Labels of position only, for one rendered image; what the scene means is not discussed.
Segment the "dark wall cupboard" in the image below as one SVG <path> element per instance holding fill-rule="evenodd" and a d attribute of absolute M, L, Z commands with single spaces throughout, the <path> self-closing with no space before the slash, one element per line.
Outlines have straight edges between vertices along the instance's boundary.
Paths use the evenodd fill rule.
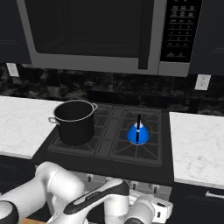
<path fill-rule="evenodd" d="M 224 76 L 224 0 L 203 0 L 190 74 Z"/>
<path fill-rule="evenodd" d="M 17 0 L 0 0 L 0 63 L 32 63 Z"/>

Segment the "black gas stove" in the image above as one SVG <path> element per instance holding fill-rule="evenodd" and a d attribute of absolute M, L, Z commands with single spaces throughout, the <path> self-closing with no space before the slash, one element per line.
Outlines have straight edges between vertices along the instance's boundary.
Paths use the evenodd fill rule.
<path fill-rule="evenodd" d="M 149 133 L 149 140 L 134 145 L 127 139 L 137 116 Z M 166 109 L 101 104 L 94 113 L 94 136 L 83 145 L 61 142 L 58 131 L 50 135 L 32 157 L 35 165 L 54 162 L 79 176 L 88 191 L 108 179 L 124 179 L 129 187 L 136 181 L 136 191 L 152 193 L 168 200 L 174 183 L 170 117 Z M 159 191 L 153 192 L 153 186 Z"/>

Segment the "black cooking pot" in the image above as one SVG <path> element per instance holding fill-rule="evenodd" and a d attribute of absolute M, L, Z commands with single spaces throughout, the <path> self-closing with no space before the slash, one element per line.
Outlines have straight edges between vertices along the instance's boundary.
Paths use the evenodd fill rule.
<path fill-rule="evenodd" d="M 65 101 L 53 110 L 48 121 L 57 126 L 60 140 L 67 145 L 83 145 L 95 134 L 94 116 L 98 105 L 84 100 Z"/>

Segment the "dark base cupboard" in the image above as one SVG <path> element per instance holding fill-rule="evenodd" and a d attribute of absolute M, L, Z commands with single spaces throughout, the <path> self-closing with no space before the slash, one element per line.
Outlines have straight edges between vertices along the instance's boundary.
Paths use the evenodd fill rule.
<path fill-rule="evenodd" d="M 7 193 L 35 176 L 35 165 L 30 159 L 0 155 L 0 193 Z"/>

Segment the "silver microwave oven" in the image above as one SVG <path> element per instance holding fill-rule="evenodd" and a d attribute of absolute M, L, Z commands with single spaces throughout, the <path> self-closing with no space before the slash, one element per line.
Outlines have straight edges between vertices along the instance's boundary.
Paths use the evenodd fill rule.
<path fill-rule="evenodd" d="M 154 0 L 150 56 L 138 68 L 141 0 L 17 0 L 35 67 L 185 77 L 202 0 Z"/>

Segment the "dark drawer front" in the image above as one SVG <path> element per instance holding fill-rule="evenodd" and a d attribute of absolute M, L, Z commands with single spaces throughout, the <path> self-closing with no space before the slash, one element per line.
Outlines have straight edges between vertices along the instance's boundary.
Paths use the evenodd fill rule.
<path fill-rule="evenodd" d="M 206 197 L 207 191 L 224 195 L 224 189 L 175 183 L 173 209 L 165 224 L 224 224 L 224 199 Z"/>

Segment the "white wall socket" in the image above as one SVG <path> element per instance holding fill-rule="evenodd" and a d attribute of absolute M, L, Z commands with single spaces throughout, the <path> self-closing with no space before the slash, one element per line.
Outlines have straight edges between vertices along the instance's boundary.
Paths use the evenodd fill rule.
<path fill-rule="evenodd" d="M 195 90 L 207 91 L 211 76 L 209 74 L 199 74 L 197 76 Z"/>
<path fill-rule="evenodd" d="M 8 68 L 8 71 L 11 77 L 19 76 L 17 65 L 15 63 L 7 63 L 6 66 Z"/>

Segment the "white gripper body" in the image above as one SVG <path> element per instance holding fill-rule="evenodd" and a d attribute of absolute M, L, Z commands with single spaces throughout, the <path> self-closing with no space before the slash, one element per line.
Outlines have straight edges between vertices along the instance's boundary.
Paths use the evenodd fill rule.
<path fill-rule="evenodd" d="M 132 207 L 173 208 L 173 204 L 169 201 L 157 198 L 153 194 L 146 194 L 134 190 L 129 192 L 129 203 Z"/>

